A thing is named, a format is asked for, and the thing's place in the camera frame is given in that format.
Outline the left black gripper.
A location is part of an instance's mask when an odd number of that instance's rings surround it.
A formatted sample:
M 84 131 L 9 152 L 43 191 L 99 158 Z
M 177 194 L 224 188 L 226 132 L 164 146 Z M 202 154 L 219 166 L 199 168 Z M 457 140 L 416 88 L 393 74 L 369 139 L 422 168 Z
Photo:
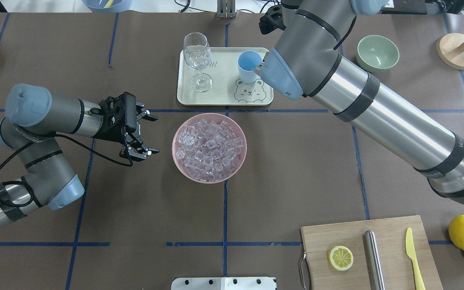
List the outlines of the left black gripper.
M 157 154 L 159 149 L 147 147 L 140 140 L 126 140 L 126 133 L 137 130 L 137 122 L 145 119 L 155 122 L 158 117 L 146 110 L 143 103 L 137 103 L 136 96 L 124 92 L 119 97 L 108 97 L 93 108 L 93 114 L 102 117 L 101 127 L 93 136 L 99 140 L 107 140 L 123 145 L 120 157 L 132 162 L 141 162 L 148 156 Z

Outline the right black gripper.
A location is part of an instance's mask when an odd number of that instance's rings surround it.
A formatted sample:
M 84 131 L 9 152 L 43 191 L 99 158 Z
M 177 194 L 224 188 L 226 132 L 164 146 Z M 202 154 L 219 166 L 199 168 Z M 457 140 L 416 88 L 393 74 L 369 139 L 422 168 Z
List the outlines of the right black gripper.
M 268 9 L 259 19 L 259 30 L 263 35 L 267 35 L 277 29 L 284 31 L 286 29 L 282 19 L 282 6 L 275 5 Z

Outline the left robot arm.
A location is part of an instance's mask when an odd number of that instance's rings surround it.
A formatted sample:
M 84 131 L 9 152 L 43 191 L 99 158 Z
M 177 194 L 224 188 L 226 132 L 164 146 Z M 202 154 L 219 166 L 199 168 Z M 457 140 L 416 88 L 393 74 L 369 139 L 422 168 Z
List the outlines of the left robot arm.
M 125 166 L 147 159 L 158 150 L 140 136 L 140 120 L 158 118 L 124 92 L 98 104 L 51 93 L 28 84 L 15 85 L 0 122 L 0 143 L 12 150 L 0 165 L 0 228 L 48 206 L 62 209 L 83 196 L 85 189 L 56 138 L 73 135 L 121 145 Z

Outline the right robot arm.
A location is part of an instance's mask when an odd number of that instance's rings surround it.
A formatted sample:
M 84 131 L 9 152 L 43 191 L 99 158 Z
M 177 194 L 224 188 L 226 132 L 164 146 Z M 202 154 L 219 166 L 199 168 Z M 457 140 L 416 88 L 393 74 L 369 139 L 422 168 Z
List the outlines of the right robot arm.
M 290 99 L 311 97 L 464 204 L 464 140 L 339 53 L 357 15 L 385 0 L 283 0 L 285 30 L 255 71 Z

